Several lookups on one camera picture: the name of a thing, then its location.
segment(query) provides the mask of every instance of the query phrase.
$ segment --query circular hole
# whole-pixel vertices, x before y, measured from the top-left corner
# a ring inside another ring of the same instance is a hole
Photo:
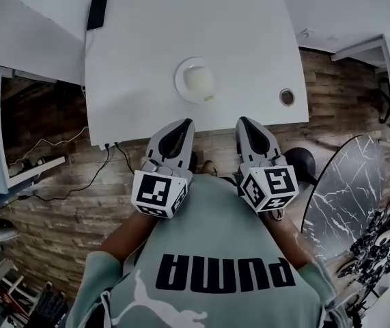
[[[295,102],[295,95],[292,90],[284,89],[280,92],[279,99],[283,105],[291,106]]]

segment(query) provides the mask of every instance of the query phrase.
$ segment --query white cable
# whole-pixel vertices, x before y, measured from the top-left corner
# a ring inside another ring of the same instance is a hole
[[[65,143],[65,142],[70,142],[70,141],[76,139],[80,134],[83,133],[83,131],[84,131],[86,128],[88,128],[88,126],[84,126],[83,129],[79,132],[79,134],[76,135],[76,136],[74,136],[74,137],[72,137],[71,139],[63,140],[63,141],[60,141],[60,142],[57,142],[57,143],[52,143],[52,142],[50,142],[50,141],[48,141],[48,140],[46,140],[46,139],[40,139],[40,140],[36,143],[36,145],[35,145],[33,148],[31,148],[28,152],[26,152],[26,154],[23,156],[23,158],[19,158],[19,159],[17,159],[13,164],[9,164],[9,165],[15,165],[15,164],[17,164],[19,161],[22,161],[23,159],[25,159],[26,156],[27,156],[29,153],[31,153],[31,152],[38,146],[38,144],[39,144],[41,141],[45,141],[45,142],[47,142],[48,144],[50,144],[50,145],[52,145],[52,146],[58,146],[59,144],[62,144],[62,143]]]

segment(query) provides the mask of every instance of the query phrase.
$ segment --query puma logo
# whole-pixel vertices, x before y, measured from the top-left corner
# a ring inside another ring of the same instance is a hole
[[[120,319],[135,306],[145,306],[153,311],[161,320],[171,328],[204,328],[205,325],[195,320],[203,320],[207,317],[206,312],[197,314],[194,311],[177,311],[171,304],[164,301],[149,298],[146,286],[140,278],[140,270],[135,273],[134,301],[130,303],[117,318],[111,319],[112,325],[117,325]]]
[[[187,284],[192,292],[206,294],[232,294],[237,292],[237,277],[241,292],[270,288],[268,270],[275,288],[293,287],[295,280],[289,262],[278,258],[278,263],[265,266],[260,258],[238,259],[238,274],[235,272],[235,260],[204,258],[192,256],[192,268],[189,273],[190,256],[163,254],[160,269],[156,277],[155,288],[160,290],[185,290]]]

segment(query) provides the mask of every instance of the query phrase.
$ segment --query sleeve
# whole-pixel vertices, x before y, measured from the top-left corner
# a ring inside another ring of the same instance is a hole
[[[336,288],[325,266],[319,260],[316,260],[314,263],[306,264],[299,269],[298,273],[318,293],[323,303],[321,322],[325,324],[334,322],[337,327],[347,327],[348,319],[345,309],[341,303],[339,305],[336,304]]]
[[[80,327],[100,294],[114,287],[122,277],[122,266],[116,258],[104,251],[95,251],[87,256],[84,276],[76,300],[67,318],[67,328]]]

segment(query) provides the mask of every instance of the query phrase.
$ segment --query mint green sweatshirt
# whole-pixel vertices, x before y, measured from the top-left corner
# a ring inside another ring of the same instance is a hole
[[[198,175],[173,219],[123,267],[88,255],[66,326],[84,327],[103,305],[104,328],[346,327],[335,295],[322,264],[290,266],[231,184]]]

